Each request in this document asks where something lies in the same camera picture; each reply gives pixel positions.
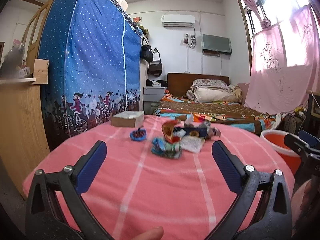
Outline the left hand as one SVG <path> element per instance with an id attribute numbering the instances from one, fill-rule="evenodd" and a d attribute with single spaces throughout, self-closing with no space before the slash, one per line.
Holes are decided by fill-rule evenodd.
<path id="1" fill-rule="evenodd" d="M 136 237 L 132 240 L 161 240 L 164 235 L 164 229 L 162 226 L 150 229 Z"/>

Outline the right hand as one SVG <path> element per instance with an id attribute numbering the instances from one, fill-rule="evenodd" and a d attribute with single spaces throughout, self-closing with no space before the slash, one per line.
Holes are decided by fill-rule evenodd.
<path id="1" fill-rule="evenodd" d="M 293 194 L 291 199 L 292 211 L 292 234 L 296 233 L 296 221 L 298 220 L 302 210 L 309 203 L 309 193 L 311 190 L 311 179 L 307 180 L 299 189 Z"/>

